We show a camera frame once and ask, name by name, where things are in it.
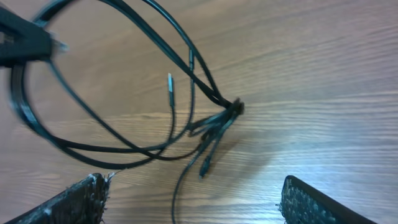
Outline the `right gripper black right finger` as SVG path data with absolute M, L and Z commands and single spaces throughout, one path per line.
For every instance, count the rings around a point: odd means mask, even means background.
M 375 224 L 293 175 L 285 178 L 277 206 L 288 224 Z

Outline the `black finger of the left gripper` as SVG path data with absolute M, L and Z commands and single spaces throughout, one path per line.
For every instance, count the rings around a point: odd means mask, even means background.
M 27 21 L 5 7 L 1 8 L 1 66 L 47 60 L 53 53 L 65 52 L 68 45 L 51 33 Z

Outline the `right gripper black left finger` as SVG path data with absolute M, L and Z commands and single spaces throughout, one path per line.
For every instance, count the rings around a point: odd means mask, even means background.
M 103 222 L 111 179 L 111 174 L 89 174 L 6 224 L 99 224 Z

